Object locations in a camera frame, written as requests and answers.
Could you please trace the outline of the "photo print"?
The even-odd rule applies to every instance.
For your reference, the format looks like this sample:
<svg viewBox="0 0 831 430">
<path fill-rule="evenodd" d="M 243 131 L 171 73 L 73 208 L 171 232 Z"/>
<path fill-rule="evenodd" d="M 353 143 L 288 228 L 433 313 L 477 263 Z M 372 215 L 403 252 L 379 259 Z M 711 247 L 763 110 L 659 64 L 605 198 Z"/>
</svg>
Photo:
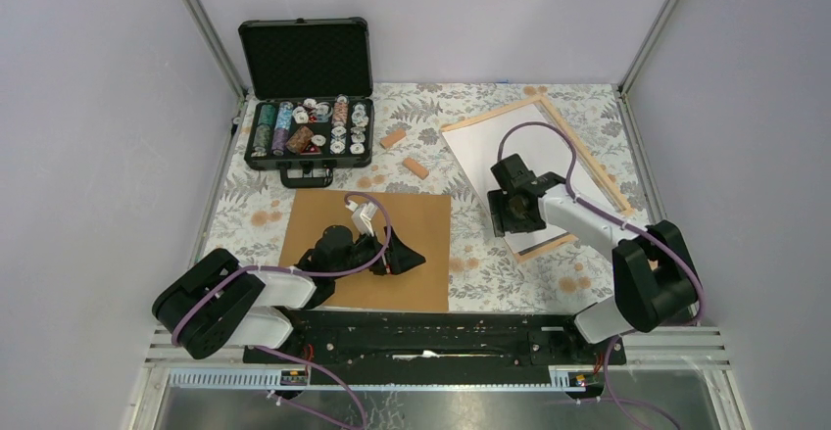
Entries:
<svg viewBox="0 0 831 430">
<path fill-rule="evenodd" d="M 375 241 L 359 241 L 344 191 L 300 190 L 296 194 L 279 264 L 299 262 L 316 246 L 324 230 L 342 225 L 351 232 L 346 243 L 350 258 L 336 266 L 308 266 L 307 271 L 341 271 L 372 259 L 385 240 L 382 212 L 373 219 Z M 449 310 L 449 258 L 451 200 L 447 195 L 374 193 L 389 214 L 390 246 L 372 270 L 333 281 L 326 307 L 363 310 L 447 312 Z"/>
</svg>

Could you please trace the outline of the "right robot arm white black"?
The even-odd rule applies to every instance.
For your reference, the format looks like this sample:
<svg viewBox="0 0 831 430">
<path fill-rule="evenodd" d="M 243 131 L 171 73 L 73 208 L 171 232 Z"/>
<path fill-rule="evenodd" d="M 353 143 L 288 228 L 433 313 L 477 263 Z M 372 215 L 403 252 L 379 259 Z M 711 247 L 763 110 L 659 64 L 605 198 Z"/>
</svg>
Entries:
<svg viewBox="0 0 831 430">
<path fill-rule="evenodd" d="M 498 237 L 555 226 L 611 263 L 613 293 L 567 323 L 562 350 L 585 363 L 601 343 L 632 330 L 650 332 L 699 302 L 702 285 L 676 225 L 640 227 L 595 205 L 553 172 L 535 174 L 519 155 L 496 162 L 498 184 L 487 194 Z"/>
</svg>

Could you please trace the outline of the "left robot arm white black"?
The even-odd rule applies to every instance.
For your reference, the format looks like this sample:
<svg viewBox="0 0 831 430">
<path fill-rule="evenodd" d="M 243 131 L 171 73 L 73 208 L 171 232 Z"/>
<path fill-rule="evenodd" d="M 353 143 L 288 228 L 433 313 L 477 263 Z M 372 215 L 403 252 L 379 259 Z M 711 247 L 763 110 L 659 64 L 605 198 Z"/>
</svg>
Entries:
<svg viewBox="0 0 831 430">
<path fill-rule="evenodd" d="M 226 345 L 258 345 L 279 361 L 293 361 L 305 339 L 283 310 L 312 310 L 334 295 L 337 280 L 365 269 L 399 275 L 426 262 L 393 229 L 387 232 L 390 238 L 380 241 L 331 225 L 290 267 L 243 267 L 217 248 L 165 289 L 151 312 L 192 358 L 207 358 Z"/>
</svg>

